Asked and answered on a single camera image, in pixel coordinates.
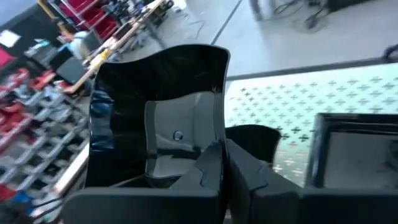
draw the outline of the blue object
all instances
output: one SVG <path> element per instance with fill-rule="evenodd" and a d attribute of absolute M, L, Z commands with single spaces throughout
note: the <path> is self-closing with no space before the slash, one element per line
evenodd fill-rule
<path fill-rule="evenodd" d="M 33 199 L 28 196 L 25 192 L 18 192 L 12 199 L 12 202 L 14 203 L 21 203 L 21 204 L 26 204 L 28 205 L 28 209 L 27 209 L 27 214 L 30 215 L 33 212 Z"/>

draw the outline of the metal leg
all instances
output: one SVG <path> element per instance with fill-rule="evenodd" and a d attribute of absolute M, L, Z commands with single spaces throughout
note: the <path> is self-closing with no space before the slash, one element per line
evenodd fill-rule
<path fill-rule="evenodd" d="M 157 43 L 163 48 L 166 49 L 167 48 L 167 44 L 159 37 L 155 25 L 153 25 L 153 23 L 151 21 L 145 20 L 144 24 L 146 25 L 146 27 L 148 28 L 149 31 L 149 35 L 155 39 L 157 41 Z"/>

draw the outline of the white label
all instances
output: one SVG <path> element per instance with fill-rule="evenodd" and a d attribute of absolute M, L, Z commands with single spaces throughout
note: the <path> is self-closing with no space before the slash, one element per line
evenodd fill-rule
<path fill-rule="evenodd" d="M 0 44 L 10 48 L 20 39 L 20 35 L 15 34 L 9 30 L 4 30 L 0 33 Z"/>

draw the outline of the curved black plastic shell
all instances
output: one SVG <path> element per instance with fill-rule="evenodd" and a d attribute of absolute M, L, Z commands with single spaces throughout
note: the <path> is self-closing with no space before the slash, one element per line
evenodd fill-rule
<path fill-rule="evenodd" d="M 90 102 L 86 187 L 144 173 L 179 177 L 210 144 L 224 144 L 228 61 L 226 49 L 180 45 L 134 62 L 103 64 Z"/>

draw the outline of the workbench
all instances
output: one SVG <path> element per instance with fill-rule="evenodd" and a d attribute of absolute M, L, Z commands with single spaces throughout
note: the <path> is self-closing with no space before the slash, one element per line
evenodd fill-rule
<path fill-rule="evenodd" d="M 146 26 L 151 36 L 158 41 L 159 45 L 162 48 L 166 48 L 166 44 L 158 37 L 156 34 L 155 28 L 152 23 L 148 22 L 148 17 L 164 2 L 165 0 L 155 0 L 146 6 L 147 12 L 140 17 L 138 20 L 131 19 L 129 23 L 131 24 L 131 29 L 119 40 L 116 40 L 114 37 L 110 37 L 107 41 L 105 41 L 100 48 L 105 49 L 102 54 L 98 54 L 93 57 L 89 62 L 87 72 L 81 76 L 81 78 L 73 85 L 68 86 L 63 89 L 63 92 L 66 94 L 75 93 L 79 87 L 81 87 L 84 82 L 92 77 L 99 69 L 99 67 L 118 49 L 120 49 L 142 26 Z M 55 77 L 53 74 L 50 77 L 47 77 L 47 81 L 50 82 Z"/>

